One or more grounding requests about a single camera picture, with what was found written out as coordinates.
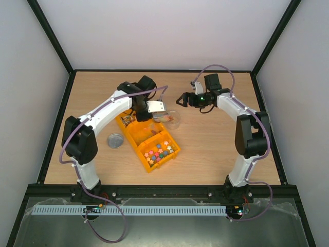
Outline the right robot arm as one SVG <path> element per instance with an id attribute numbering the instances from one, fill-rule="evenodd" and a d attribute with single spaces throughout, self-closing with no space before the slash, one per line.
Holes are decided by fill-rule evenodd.
<path id="1" fill-rule="evenodd" d="M 223 197 L 230 203 L 242 202 L 249 198 L 250 175 L 257 161 L 266 158 L 271 148 L 268 114 L 257 112 L 245 106 L 233 94 L 223 88 L 218 74 L 204 77 L 205 85 L 192 81 L 193 92 L 183 93 L 176 103 L 183 107 L 199 110 L 207 106 L 218 108 L 228 114 L 236 123 L 234 144 L 238 153 L 233 170 L 227 175 Z"/>

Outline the metal scoop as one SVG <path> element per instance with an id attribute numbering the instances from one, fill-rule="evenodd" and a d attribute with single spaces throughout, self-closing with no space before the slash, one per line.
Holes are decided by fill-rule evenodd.
<path id="1" fill-rule="evenodd" d="M 154 112 L 153 119 L 155 122 L 170 122 L 171 116 L 168 112 Z"/>

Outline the clear plastic jar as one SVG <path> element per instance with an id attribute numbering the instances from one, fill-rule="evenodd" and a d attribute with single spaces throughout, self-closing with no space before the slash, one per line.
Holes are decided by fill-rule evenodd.
<path id="1" fill-rule="evenodd" d="M 167 111 L 163 115 L 162 124 L 171 130 L 175 130 L 180 126 L 180 114 L 177 111 Z"/>

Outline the orange three-compartment bin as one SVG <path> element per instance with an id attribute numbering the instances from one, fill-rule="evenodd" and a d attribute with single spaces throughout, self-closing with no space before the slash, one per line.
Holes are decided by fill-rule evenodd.
<path id="1" fill-rule="evenodd" d="M 175 159 L 181 151 L 162 123 L 152 119 L 138 122 L 129 110 L 115 120 L 148 173 Z"/>

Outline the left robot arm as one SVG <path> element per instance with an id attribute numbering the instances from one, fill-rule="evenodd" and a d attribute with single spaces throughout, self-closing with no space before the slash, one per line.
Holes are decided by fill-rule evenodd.
<path id="1" fill-rule="evenodd" d="M 136 114 L 138 122 L 150 120 L 152 113 L 147 101 L 149 94 L 155 91 L 156 83 L 147 76 L 143 76 L 138 82 L 124 82 L 109 99 L 94 110 L 79 118 L 70 116 L 65 120 L 59 161 L 62 164 L 72 164 L 82 188 L 91 192 L 100 184 L 95 168 L 97 135 L 107 124 L 129 109 Z"/>

